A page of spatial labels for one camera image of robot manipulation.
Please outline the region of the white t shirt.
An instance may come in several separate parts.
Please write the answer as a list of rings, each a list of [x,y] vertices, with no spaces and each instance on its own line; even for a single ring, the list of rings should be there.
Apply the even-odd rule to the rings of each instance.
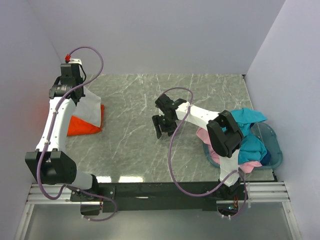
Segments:
[[[95,127],[100,127],[102,123],[101,98],[85,86],[83,90],[85,96],[81,97],[77,103],[72,116]]]

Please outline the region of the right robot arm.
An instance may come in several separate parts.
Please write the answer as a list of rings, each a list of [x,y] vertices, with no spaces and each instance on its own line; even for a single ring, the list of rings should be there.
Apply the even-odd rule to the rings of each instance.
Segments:
[[[181,98],[174,101],[166,94],[161,95],[155,101],[155,105],[159,109],[159,114],[152,117],[152,122],[158,139],[163,133],[171,137],[168,167],[171,178],[178,189],[192,197],[206,197],[215,194],[226,200],[232,199],[241,184],[238,156],[244,140],[244,135],[232,114],[227,110],[222,112],[206,110]],[[184,190],[174,177],[171,165],[172,145],[175,135],[184,122],[204,129],[208,133],[211,147],[219,155],[218,185],[206,193],[190,193]]]

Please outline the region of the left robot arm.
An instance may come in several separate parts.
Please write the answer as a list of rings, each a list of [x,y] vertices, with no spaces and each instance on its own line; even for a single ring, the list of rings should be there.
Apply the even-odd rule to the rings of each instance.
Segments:
[[[49,90],[49,113],[35,151],[27,152],[25,162],[44,195],[44,185],[62,184],[77,190],[88,201],[100,195],[97,178],[77,169],[66,154],[68,136],[101,131],[104,105],[101,98],[82,83],[86,74],[80,59],[60,66],[61,75]]]

